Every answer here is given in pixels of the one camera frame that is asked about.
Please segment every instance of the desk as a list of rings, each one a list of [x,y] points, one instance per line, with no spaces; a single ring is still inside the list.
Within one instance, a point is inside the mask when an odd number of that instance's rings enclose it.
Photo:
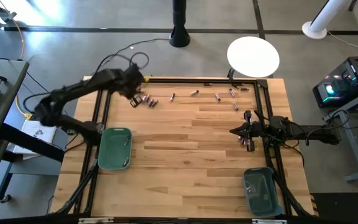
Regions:
[[[274,114],[291,119],[284,81],[267,81]],[[107,127],[131,129],[132,160],[126,170],[99,171],[91,216],[253,217],[241,180],[246,169],[265,166],[262,140],[255,139],[255,152],[247,152],[237,136],[229,133],[244,122],[245,110],[256,109],[252,85],[243,87],[250,90],[236,90],[232,98],[228,84],[146,83],[142,90],[159,100],[155,108],[132,108],[125,98],[113,94]],[[190,96],[195,90],[200,93]],[[173,92],[176,97],[170,102]],[[96,93],[92,93],[78,100],[76,119],[91,120],[95,98]],[[237,102],[239,111],[234,111],[232,102]],[[78,185],[84,153],[82,146],[65,154],[51,212],[58,210]],[[313,214],[301,157],[283,148],[282,161],[289,189]],[[277,190],[282,204],[281,191]],[[85,189],[82,207],[87,193]]]

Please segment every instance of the white round lamp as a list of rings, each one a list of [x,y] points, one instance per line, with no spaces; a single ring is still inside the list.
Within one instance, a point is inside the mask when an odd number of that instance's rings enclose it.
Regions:
[[[280,64],[276,48],[258,37],[241,37],[233,41],[227,50],[227,60],[235,71],[253,78],[273,74]]]

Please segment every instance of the green tray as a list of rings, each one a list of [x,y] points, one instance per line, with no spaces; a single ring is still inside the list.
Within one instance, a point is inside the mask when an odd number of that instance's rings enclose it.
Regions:
[[[103,170],[126,169],[131,162],[131,151],[132,133],[129,129],[106,129],[102,133],[98,165]]]

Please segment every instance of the table leg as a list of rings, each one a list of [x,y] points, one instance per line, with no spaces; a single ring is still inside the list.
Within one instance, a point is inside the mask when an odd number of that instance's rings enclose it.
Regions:
[[[7,169],[5,171],[4,178],[2,179],[2,182],[0,184],[0,200],[2,200],[4,198],[7,186],[9,185],[9,183],[11,181],[11,178],[12,178],[12,173],[11,173],[12,164],[13,164],[13,162],[9,163],[9,166],[7,167]]]

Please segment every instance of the yellow cable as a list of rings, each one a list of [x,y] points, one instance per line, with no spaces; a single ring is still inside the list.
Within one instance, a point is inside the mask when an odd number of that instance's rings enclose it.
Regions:
[[[22,60],[23,59],[23,55],[24,55],[24,38],[23,38],[23,34],[22,34],[22,31],[20,30],[20,27],[17,25],[17,22],[13,19],[12,15],[11,15],[11,12],[9,10],[7,10],[7,8],[5,7],[4,3],[0,0],[0,3],[1,5],[4,7],[4,9],[9,13],[9,16],[11,17],[11,20],[13,21],[13,23],[15,23],[15,26],[17,28],[17,30],[19,31],[19,34],[20,34],[20,38],[22,39],[22,53],[20,54],[20,59]],[[26,118],[26,119],[30,119],[31,117],[31,114],[27,114],[27,113],[24,113],[21,109],[20,109],[20,106],[19,106],[19,97],[16,95],[16,107],[17,109],[20,111],[21,114],[23,114],[23,116]]]
[[[13,23],[15,23],[15,26],[16,26],[17,30],[19,31],[20,38],[22,39],[22,53],[20,54],[20,59],[22,60],[23,55],[24,55],[24,38],[23,38],[22,31],[20,30],[20,27],[17,25],[17,22],[13,19],[12,15],[11,15],[11,12],[9,10],[7,10],[7,8],[5,7],[4,3],[2,3],[1,0],[0,0],[0,3],[4,7],[4,9],[9,13],[9,16],[11,17],[11,20],[13,21]]]
[[[31,119],[32,114],[25,113],[24,111],[22,111],[22,110],[20,109],[20,106],[19,106],[19,97],[17,97],[17,95],[16,95],[16,98],[15,98],[15,102],[16,102],[16,107],[17,107],[17,109],[19,110],[19,112],[20,112],[21,114],[23,114],[23,116],[25,117],[25,119],[26,119],[26,120]]]

